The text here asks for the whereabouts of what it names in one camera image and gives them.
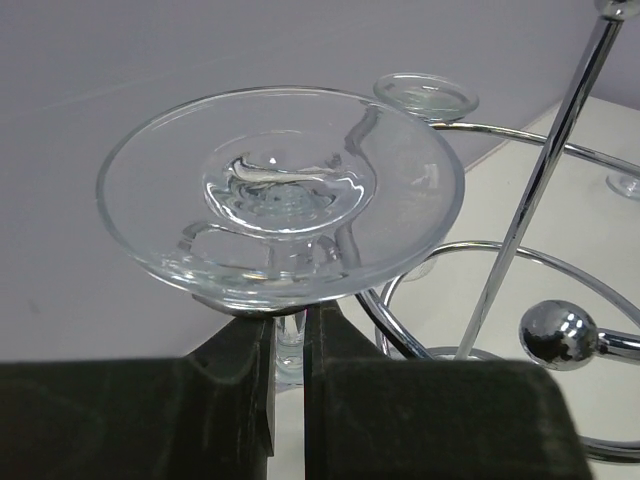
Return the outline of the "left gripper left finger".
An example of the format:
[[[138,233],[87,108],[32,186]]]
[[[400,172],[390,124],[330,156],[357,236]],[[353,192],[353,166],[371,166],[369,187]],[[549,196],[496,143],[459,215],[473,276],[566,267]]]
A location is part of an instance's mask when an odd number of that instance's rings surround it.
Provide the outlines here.
[[[1,367],[5,479],[263,479],[274,327],[236,318],[180,358]]]

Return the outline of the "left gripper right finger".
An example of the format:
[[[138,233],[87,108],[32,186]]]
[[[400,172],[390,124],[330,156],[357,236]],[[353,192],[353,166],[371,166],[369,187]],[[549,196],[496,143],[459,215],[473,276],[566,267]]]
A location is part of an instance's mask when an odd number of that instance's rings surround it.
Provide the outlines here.
[[[304,340],[309,479],[588,479],[558,385],[521,361],[393,360],[334,301]]]

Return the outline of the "chrome wine glass rack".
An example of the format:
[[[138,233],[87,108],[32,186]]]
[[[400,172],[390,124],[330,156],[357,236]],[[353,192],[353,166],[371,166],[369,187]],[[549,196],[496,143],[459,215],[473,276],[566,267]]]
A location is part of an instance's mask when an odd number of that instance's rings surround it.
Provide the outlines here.
[[[523,298],[532,298],[534,294],[541,296],[535,305],[524,312],[518,330],[522,348],[534,363],[557,372],[581,368],[594,357],[638,365],[638,336],[598,327],[583,308],[567,300],[550,297],[550,289],[545,286],[545,280],[541,276],[527,272],[514,281],[508,278],[508,270],[514,261],[527,261],[532,269],[547,270],[550,275],[565,278],[590,290],[595,297],[617,309],[632,323],[639,321],[638,306],[618,291],[570,263],[522,245],[534,211],[564,155],[608,168],[610,172],[607,184],[612,190],[628,198],[639,195],[638,165],[574,145],[568,140],[584,107],[587,94],[591,91],[622,25],[639,14],[639,4],[636,1],[598,1],[595,7],[599,19],[594,36],[588,43],[585,57],[547,135],[467,123],[465,117],[451,122],[438,122],[416,116],[437,130],[486,134],[510,142],[538,145],[542,152],[503,241],[447,243],[436,248],[413,273],[417,278],[422,277],[426,270],[433,267],[438,257],[447,254],[495,253],[496,260],[458,347],[428,350],[393,315],[390,305],[398,286],[405,279],[403,276],[397,276],[384,284],[381,291],[369,290],[357,294],[356,299],[361,309],[376,327],[376,344],[386,355],[410,353],[416,358],[491,359],[492,353],[477,350],[473,344],[495,300],[500,297],[501,289],[508,287],[510,290],[505,299],[511,306],[520,304]]]

